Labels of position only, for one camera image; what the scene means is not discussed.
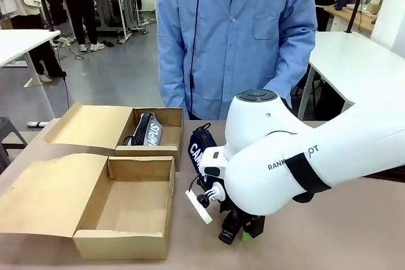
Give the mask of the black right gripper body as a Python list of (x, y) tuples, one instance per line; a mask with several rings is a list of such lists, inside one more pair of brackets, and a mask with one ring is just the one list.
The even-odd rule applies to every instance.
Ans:
[(244, 218), (246, 220), (256, 220), (258, 218), (265, 218), (265, 216), (258, 216), (258, 215), (253, 215), (246, 213), (242, 211), (240, 208), (235, 206), (233, 202), (220, 202), (220, 213), (222, 212), (228, 212), (228, 211), (235, 211), (238, 217)]

